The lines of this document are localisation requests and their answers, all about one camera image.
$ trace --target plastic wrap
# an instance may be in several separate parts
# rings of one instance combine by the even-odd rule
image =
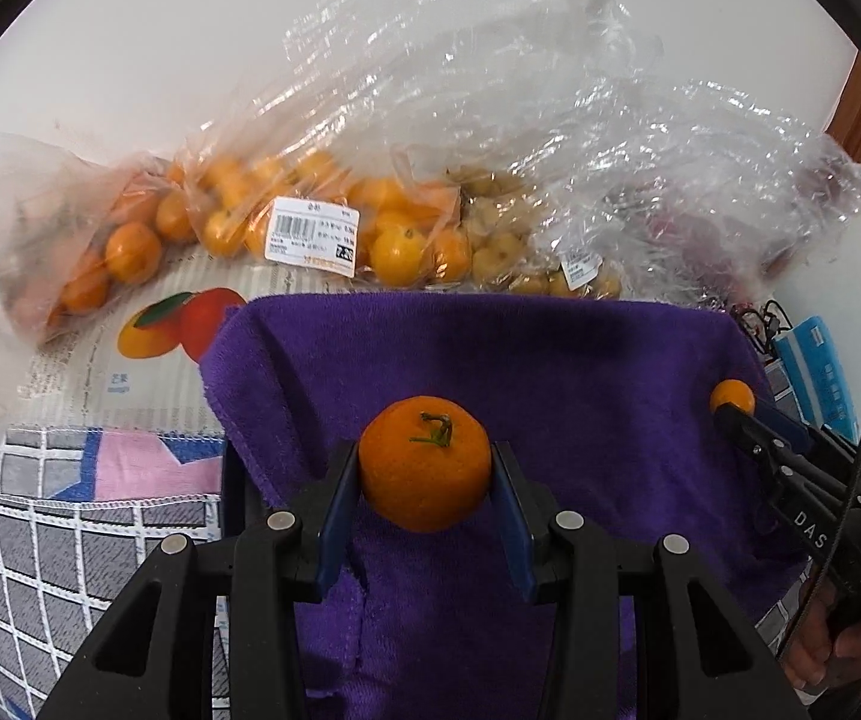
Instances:
[[[215,253],[263,260],[274,197],[306,196],[360,211],[357,275],[384,286],[715,306],[861,209],[826,136],[647,74],[659,41],[616,0],[327,0],[286,42],[293,76],[184,154],[202,240],[235,237]]]
[[[46,343],[153,278],[168,245],[196,242],[169,163],[114,167],[0,137],[0,306],[14,333]]]
[[[152,278],[167,245],[195,240],[169,167],[148,155],[103,167],[0,136],[0,440],[37,347]]]
[[[651,76],[659,40],[616,0],[326,0],[284,42],[291,71],[173,164],[0,146],[0,430],[35,345],[151,278],[167,238],[263,263],[278,236],[319,266],[310,238],[339,228],[328,264],[384,287],[715,306],[861,210],[826,137]]]

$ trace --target metal bolt head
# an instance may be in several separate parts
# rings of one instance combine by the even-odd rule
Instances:
[[[584,519],[577,512],[557,512],[554,519],[565,531],[577,531],[584,527]]]
[[[272,531],[287,531],[297,524],[297,517],[291,512],[274,512],[267,517],[267,527]]]
[[[691,543],[678,533],[664,536],[664,549],[671,555],[686,555],[691,550]]]
[[[164,555],[176,555],[187,549],[187,537],[183,533],[173,533],[163,541],[160,541],[160,549]]]

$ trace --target price label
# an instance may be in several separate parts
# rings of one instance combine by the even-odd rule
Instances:
[[[267,223],[264,257],[353,276],[360,211],[343,205],[278,197]]]
[[[604,258],[596,252],[567,251],[560,255],[563,277],[566,285],[573,290],[579,290],[583,285],[590,284],[600,273]]]

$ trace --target pink shape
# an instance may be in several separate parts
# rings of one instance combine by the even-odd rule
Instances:
[[[181,464],[153,433],[105,430],[97,450],[95,501],[219,493],[220,458]]]

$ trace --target newspaper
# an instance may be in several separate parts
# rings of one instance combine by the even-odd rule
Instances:
[[[197,364],[182,348],[129,359],[117,346],[121,330],[141,310],[170,295],[218,287],[251,300],[347,293],[350,280],[294,266],[214,259],[199,248],[179,255],[152,282],[112,304],[102,322],[38,352],[11,423],[223,435],[203,398]]]

